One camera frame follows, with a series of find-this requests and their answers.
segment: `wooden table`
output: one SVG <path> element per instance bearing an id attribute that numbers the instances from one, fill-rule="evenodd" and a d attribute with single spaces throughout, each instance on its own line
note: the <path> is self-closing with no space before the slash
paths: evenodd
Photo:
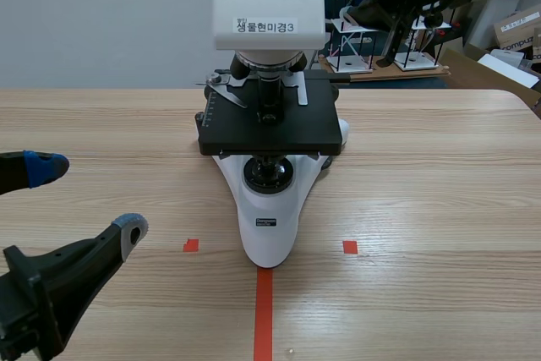
<path id="1" fill-rule="evenodd" d="M 1 247 L 43 253 L 128 211 L 150 221 L 58 359 L 253 359 L 256 268 L 198 152 L 204 105 L 201 90 L 0 91 L 0 150 L 72 163 L 0 199 Z M 274 270 L 274 359 L 539 361 L 539 120 L 495 90 L 344 90 L 337 105 L 349 143 Z"/>

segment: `red tape marker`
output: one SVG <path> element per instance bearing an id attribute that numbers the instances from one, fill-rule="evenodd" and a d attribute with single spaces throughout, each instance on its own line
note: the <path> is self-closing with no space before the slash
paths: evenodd
<path id="1" fill-rule="evenodd" d="M 344 244 L 344 254 L 358 254 L 356 241 L 342 241 Z"/>
<path id="2" fill-rule="evenodd" d="M 199 251 L 199 240 L 197 238 L 189 238 L 183 247 L 184 253 L 197 253 Z"/>
<path id="3" fill-rule="evenodd" d="M 272 270 L 257 269 L 254 361 L 272 361 Z"/>

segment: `white microscope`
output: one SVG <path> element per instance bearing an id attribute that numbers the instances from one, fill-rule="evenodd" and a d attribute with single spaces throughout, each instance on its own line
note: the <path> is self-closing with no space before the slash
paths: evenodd
<path id="1" fill-rule="evenodd" d="M 346 144 L 332 83 L 349 76 L 303 71 L 302 50 L 325 45 L 324 0 L 214 0 L 214 36 L 235 58 L 207 78 L 199 148 L 229 184 L 246 254 L 272 268 L 292 250 L 315 179 Z"/>

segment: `microscope stage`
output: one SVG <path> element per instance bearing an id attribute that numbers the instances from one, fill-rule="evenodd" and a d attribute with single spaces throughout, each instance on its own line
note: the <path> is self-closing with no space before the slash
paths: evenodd
<path id="1" fill-rule="evenodd" d="M 248 105 L 243 109 L 214 91 L 210 92 L 205 118 L 199 129 L 199 149 L 204 156 L 220 155 L 322 155 L 337 156 L 342 133 L 331 83 L 305 71 L 309 104 L 298 105 L 297 88 L 285 88 L 284 119 L 278 125 L 261 124 L 258 81 L 227 89 Z"/>

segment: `microscope base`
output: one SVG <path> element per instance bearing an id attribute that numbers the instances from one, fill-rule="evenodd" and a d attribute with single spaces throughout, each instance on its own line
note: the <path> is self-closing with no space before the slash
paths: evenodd
<path id="1" fill-rule="evenodd" d="M 340 128 L 345 145 L 349 125 L 340 120 Z M 213 158 L 237 203 L 240 236 L 247 256 L 263 268 L 278 266 L 292 250 L 304 201 L 328 156 L 287 156 L 293 166 L 293 180 L 277 194 L 259 194 L 246 184 L 243 169 L 252 156 Z"/>

